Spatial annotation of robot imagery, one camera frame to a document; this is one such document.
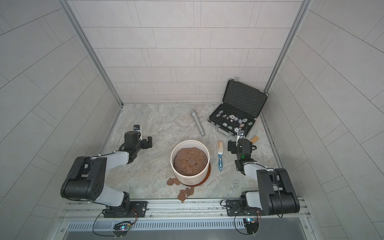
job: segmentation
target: silver microphone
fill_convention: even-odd
[[[195,120],[195,123],[196,123],[196,125],[197,125],[197,128],[198,128],[199,131],[200,131],[201,136],[204,136],[205,133],[204,133],[203,127],[201,126],[201,123],[200,123],[200,121],[199,121],[199,118],[197,117],[197,113],[196,113],[195,110],[192,110],[192,112],[191,112],[191,116],[192,116],[193,120]]]

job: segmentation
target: cable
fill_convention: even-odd
[[[277,192],[279,193],[279,198],[280,198],[280,205],[281,205],[281,216],[279,216],[278,214],[276,214],[279,218],[283,218],[283,202],[281,201],[281,195],[280,195],[280,188],[279,188],[279,180],[277,179],[277,174],[279,173],[278,170],[275,169],[275,173],[276,173],[276,186],[277,186]]]
[[[92,232],[93,232],[94,234],[98,235],[98,236],[103,236],[103,237],[115,237],[116,235],[113,235],[113,236],[111,236],[111,235],[101,235],[101,234],[97,234],[97,233],[95,233],[95,231],[94,231],[96,220],[99,218],[99,216],[100,216],[104,211],[105,211],[105,209],[104,209],[103,211],[101,211],[101,213],[99,213],[99,215],[96,217],[95,221],[93,222]]]
[[[250,209],[252,209],[252,207],[247,208],[247,209],[244,209],[244,210],[242,210],[242,211],[240,211],[240,212],[244,212],[244,211],[246,211],[246,210],[250,210]],[[238,231],[240,234],[243,234],[243,235],[252,235],[252,234],[255,234],[257,231],[256,231],[255,233],[242,233],[242,232],[240,232],[240,231],[237,229],[235,220],[236,220],[237,215],[238,215],[240,212],[238,212],[238,213],[235,215],[235,218],[233,219],[233,225],[235,226],[236,231]]]

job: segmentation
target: marble floor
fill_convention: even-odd
[[[104,154],[118,150],[124,143],[124,133],[133,130],[133,125],[142,127],[143,138],[152,136],[153,147],[141,149],[130,164],[109,170],[105,183],[114,189],[128,192],[132,199],[175,199],[184,185],[168,186],[170,177],[175,177],[170,166],[170,154],[180,142],[193,139],[206,145],[210,153],[211,173],[206,182],[195,187],[189,198],[239,197],[242,191],[257,190],[257,181],[236,171],[235,154],[227,151],[227,141],[235,137],[224,137],[207,121],[218,104],[126,104],[117,120]],[[201,136],[190,116],[195,109],[205,131]],[[252,158],[268,167],[277,167],[262,121],[257,119],[247,136],[258,136],[257,150]],[[224,141],[223,170],[218,169],[217,141]]]

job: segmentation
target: poker chip case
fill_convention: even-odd
[[[229,79],[223,101],[208,121],[216,125],[216,131],[225,135],[220,128],[229,133],[226,137],[236,135],[239,130],[244,130],[247,136],[267,98],[268,93],[237,81],[237,77]]]

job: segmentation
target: vent grille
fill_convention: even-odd
[[[97,221],[94,230],[110,232],[112,226],[121,221]],[[236,228],[244,229],[243,219],[235,221]],[[71,221],[68,232],[92,231],[93,221]],[[198,229],[234,229],[233,219],[174,219],[174,220],[137,220],[131,231],[140,230],[198,230]]]

